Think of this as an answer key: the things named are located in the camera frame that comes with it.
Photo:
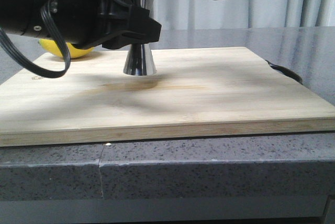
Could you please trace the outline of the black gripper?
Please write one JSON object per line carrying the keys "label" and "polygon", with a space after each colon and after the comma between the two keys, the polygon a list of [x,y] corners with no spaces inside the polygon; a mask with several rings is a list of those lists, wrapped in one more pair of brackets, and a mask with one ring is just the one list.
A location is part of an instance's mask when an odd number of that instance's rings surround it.
{"label": "black gripper", "polygon": [[69,42],[77,48],[131,43],[129,0],[1,0],[1,46],[9,34]]}

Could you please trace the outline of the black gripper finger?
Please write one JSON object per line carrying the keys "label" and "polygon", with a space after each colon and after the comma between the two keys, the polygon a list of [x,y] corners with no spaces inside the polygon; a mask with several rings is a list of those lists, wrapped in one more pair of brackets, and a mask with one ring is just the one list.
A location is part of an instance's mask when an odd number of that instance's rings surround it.
{"label": "black gripper finger", "polygon": [[160,37],[161,24],[150,17],[150,11],[140,6],[135,0],[121,0],[107,6],[102,43],[106,49],[120,49],[130,44],[157,42]]}

